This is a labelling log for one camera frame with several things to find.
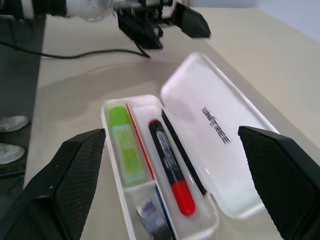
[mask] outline red marker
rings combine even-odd
[[[161,122],[157,119],[151,120],[149,131],[180,212],[190,216],[195,212],[196,205]]]

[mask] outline table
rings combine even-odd
[[[52,159],[62,142],[102,126],[108,99],[153,94],[192,52],[205,53],[283,134],[313,158],[320,155],[317,103],[320,44],[258,9],[197,8],[210,40],[192,40],[172,27],[164,50],[148,60],[103,54],[75,60],[43,58],[40,65],[25,184]],[[96,49],[135,49],[112,17],[91,23],[48,17],[43,51],[71,55]],[[281,239],[263,211],[246,220],[220,210],[217,240]],[[95,197],[81,239],[128,239],[108,152],[102,156]]]

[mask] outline dark floor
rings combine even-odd
[[[34,22],[32,28],[26,23],[13,23],[17,45],[41,51],[44,28],[44,21]],[[5,21],[0,21],[0,41],[13,43]],[[39,66],[39,56],[0,45],[0,117],[25,115],[32,120]],[[0,134],[0,143],[23,146],[27,150],[30,133],[31,124],[16,132]],[[0,165],[0,219],[22,192],[27,154],[13,163]]]

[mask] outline small compartment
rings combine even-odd
[[[203,239],[210,237],[219,225],[219,217],[212,199],[207,194],[203,196],[195,184],[177,146],[175,145],[166,125],[163,122],[160,101],[153,95],[131,97],[128,99],[134,121],[137,124],[145,148],[154,170],[156,181],[169,214],[172,228],[177,239]],[[159,158],[148,125],[150,120],[158,119],[166,132],[168,140],[179,163],[196,205],[196,211],[191,216],[183,215],[173,195],[165,170]]]
[[[155,183],[136,187],[135,190],[129,190],[124,193],[125,201],[128,207],[128,212],[132,222],[135,238],[137,240],[152,240],[153,237],[148,233],[142,224],[137,213],[137,206],[141,205],[145,200],[151,200],[155,207],[160,211],[165,220],[164,212],[161,208],[161,203],[156,192]]]

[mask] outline shoe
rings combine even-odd
[[[25,154],[21,146],[0,143],[0,165],[12,163]]]
[[[27,125],[29,119],[26,116],[0,117],[0,133],[17,131]]]

